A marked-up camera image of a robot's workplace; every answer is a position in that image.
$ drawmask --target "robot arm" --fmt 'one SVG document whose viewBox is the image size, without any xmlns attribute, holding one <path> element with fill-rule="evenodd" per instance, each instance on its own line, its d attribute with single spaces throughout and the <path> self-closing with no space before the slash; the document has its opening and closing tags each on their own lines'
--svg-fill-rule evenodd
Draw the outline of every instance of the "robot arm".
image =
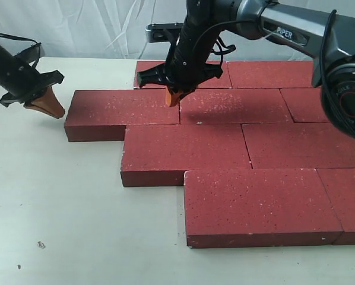
<svg viewBox="0 0 355 285">
<path fill-rule="evenodd" d="M 266 37 L 313 59 L 312 86 L 321 86 L 325 114 L 355 138 L 355 18 L 272 0 L 187 0 L 186 7 L 184 23 L 146 28 L 149 42 L 171 47 L 165 63 L 138 73 L 140 87 L 166 86 L 166 103 L 176 106 L 202 82 L 221 77 L 223 56 L 235 50 L 223 43 L 222 31 L 249 40 Z M 213 52 L 221 55 L 220 65 L 206 63 Z"/>
<path fill-rule="evenodd" d="M 0 37 L 35 42 L 7 34 L 0 34 Z M 59 119 L 64 116 L 65 111 L 55 97 L 52 86 L 60 84 L 64 76 L 59 71 L 39 73 L 36 65 L 41 56 L 42 49 L 37 42 L 15 56 L 0 45 L 0 86 L 7 91 L 0 99 L 0 104 L 8 107 L 12 103 L 20 103 L 26 109 Z"/>
</svg>

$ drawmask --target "brick pattern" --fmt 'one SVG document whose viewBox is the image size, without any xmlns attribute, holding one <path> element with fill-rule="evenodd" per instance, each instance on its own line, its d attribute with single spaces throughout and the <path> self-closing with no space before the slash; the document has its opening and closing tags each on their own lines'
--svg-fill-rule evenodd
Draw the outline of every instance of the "brick pattern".
<svg viewBox="0 0 355 285">
<path fill-rule="evenodd" d="M 326 118 L 312 63 L 225 67 L 173 108 L 136 81 L 77 91 L 67 137 L 124 140 L 124 187 L 183 185 L 190 247 L 355 244 L 355 140 Z"/>
</svg>

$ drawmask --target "white curtain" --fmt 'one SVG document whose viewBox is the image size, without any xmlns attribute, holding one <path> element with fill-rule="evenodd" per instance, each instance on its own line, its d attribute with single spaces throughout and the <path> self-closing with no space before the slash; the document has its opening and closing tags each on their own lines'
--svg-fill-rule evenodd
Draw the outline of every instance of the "white curtain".
<svg viewBox="0 0 355 285">
<path fill-rule="evenodd" d="M 42 42 L 46 56 L 79 58 L 165 59 L 169 44 L 147 43 L 150 23 L 182 22 L 186 0 L 0 0 L 0 33 Z M 355 0 L 281 0 L 320 11 L 355 17 Z M 266 40 L 247 41 L 221 34 L 237 51 L 227 60 L 302 60 L 306 57 Z M 16 53 L 29 43 L 1 40 Z"/>
</svg>

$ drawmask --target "red brick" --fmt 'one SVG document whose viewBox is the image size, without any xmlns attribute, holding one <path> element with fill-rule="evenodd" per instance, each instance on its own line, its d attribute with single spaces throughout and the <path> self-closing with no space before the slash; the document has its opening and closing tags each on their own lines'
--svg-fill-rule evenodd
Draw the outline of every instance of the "red brick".
<svg viewBox="0 0 355 285">
<path fill-rule="evenodd" d="M 182 124 L 293 122 L 279 89 L 197 90 L 180 103 Z"/>
<path fill-rule="evenodd" d="M 152 68 L 156 65 L 162 64 L 164 61 L 138 61 L 137 67 L 135 68 L 135 78 L 134 78 L 134 88 L 139 88 L 137 80 L 137 72 Z M 208 61 L 209 64 L 219 64 L 219 61 Z M 231 88 L 232 83 L 230 82 L 229 70 L 226 62 L 222 64 L 223 75 L 218 78 L 212 78 L 198 86 L 198 88 Z M 143 88 L 165 88 L 164 86 L 157 84 L 148 84 Z"/>
<path fill-rule="evenodd" d="M 230 61 L 233 88 L 311 87 L 312 61 Z"/>
<path fill-rule="evenodd" d="M 68 141 L 123 141 L 127 125 L 179 124 L 164 90 L 76 91 L 65 121 Z"/>
<path fill-rule="evenodd" d="M 344 233 L 336 245 L 355 245 L 355 169 L 319 169 Z"/>
<path fill-rule="evenodd" d="M 182 186 L 196 169 L 250 169 L 240 125 L 130 126 L 121 177 L 125 187 Z"/>
<path fill-rule="evenodd" d="M 355 140 L 330 123 L 244 125 L 253 168 L 354 168 Z"/>
<path fill-rule="evenodd" d="M 321 106 L 320 88 L 281 89 L 281 93 L 295 122 L 329 122 Z"/>
<path fill-rule="evenodd" d="M 193 248 L 329 245 L 342 232 L 315 169 L 190 171 L 184 196 Z"/>
</svg>

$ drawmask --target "white tabletop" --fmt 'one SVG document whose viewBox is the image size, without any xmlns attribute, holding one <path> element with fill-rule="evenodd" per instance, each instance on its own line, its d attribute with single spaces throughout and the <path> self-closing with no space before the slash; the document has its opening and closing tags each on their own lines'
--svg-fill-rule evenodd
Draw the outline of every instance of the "white tabletop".
<svg viewBox="0 0 355 285">
<path fill-rule="evenodd" d="M 63 73 L 68 110 L 76 89 L 132 88 L 135 64 L 38 69 Z M 69 143 L 64 120 L 0 105 L 0 285 L 355 284 L 355 246 L 187 248 L 183 189 L 123 188 L 123 142 Z"/>
</svg>

